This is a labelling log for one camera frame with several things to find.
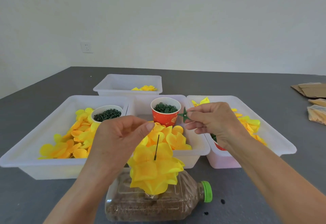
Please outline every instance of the left hand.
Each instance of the left hand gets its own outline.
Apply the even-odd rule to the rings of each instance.
[[[81,174],[100,177],[111,184],[136,146],[154,128],[153,122],[135,116],[104,120],[98,127]]]

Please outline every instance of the white plastic bin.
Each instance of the white plastic bin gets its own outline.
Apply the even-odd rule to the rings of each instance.
[[[141,88],[144,85],[153,85],[156,91],[137,91],[133,88]],[[109,74],[93,89],[98,95],[130,96],[130,95],[158,95],[163,92],[161,76],[150,75],[119,75]]]
[[[184,95],[160,95],[160,97],[170,97],[177,100],[181,104],[181,110],[184,107],[186,109],[190,108],[187,98]],[[134,96],[133,103],[128,107],[127,115],[135,115],[148,121],[153,120],[151,102],[156,98],[157,96],[151,95]],[[185,127],[182,117],[178,116],[175,125]],[[183,161],[185,168],[193,168],[199,157],[201,155],[207,155],[211,149],[203,134],[198,135],[194,131],[184,129],[183,135],[187,139],[186,143],[192,146],[192,150],[174,150],[173,156]]]
[[[28,133],[19,143],[0,158],[2,167],[19,167],[34,179],[77,178],[86,159],[47,159],[38,160],[39,149],[43,144],[55,144],[53,135],[65,135],[75,123],[75,112],[105,105],[122,108],[121,116],[126,115],[132,98],[124,96],[88,96],[74,95],[66,99],[55,111]]]
[[[271,127],[265,120],[259,117],[253,110],[235,96],[189,95],[187,96],[187,99],[190,105],[193,106],[191,102],[192,100],[199,103],[206,97],[209,98],[210,102],[227,102],[231,108],[236,108],[238,110],[237,113],[241,113],[243,116],[248,115],[251,119],[259,119],[260,128],[257,134],[265,140],[268,148],[278,156],[283,154],[294,154],[297,151],[296,147],[289,140],[283,137],[277,130]],[[220,150],[215,146],[214,140],[211,138],[210,134],[205,133],[205,137],[211,147],[211,152],[207,155],[207,158],[213,168],[241,167],[229,152]]]

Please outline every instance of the wall socket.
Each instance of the wall socket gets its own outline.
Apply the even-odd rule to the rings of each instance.
[[[81,41],[80,46],[83,53],[93,53],[92,45],[89,41]]]

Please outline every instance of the tabletop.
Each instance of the tabletop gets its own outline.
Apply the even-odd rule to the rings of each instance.
[[[326,126],[308,120],[307,98],[290,88],[326,82],[326,76],[318,75],[70,67],[0,99],[0,156],[69,96],[97,95],[93,88],[107,74],[159,75],[162,94],[238,97],[297,147],[295,154],[282,159],[326,193]],[[213,201],[199,203],[178,223],[280,223],[243,169],[214,169],[201,156],[187,172],[196,181],[210,182]],[[0,223],[42,223],[74,181],[34,180],[18,168],[0,168]],[[109,223],[104,198],[95,223]]]

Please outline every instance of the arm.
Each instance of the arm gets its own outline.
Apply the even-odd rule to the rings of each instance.
[[[269,148],[252,138],[227,103],[189,109],[186,128],[213,133],[239,162],[283,223],[325,223],[326,197]]]
[[[134,116],[103,121],[78,178],[44,223],[93,223],[103,195],[153,127]]]

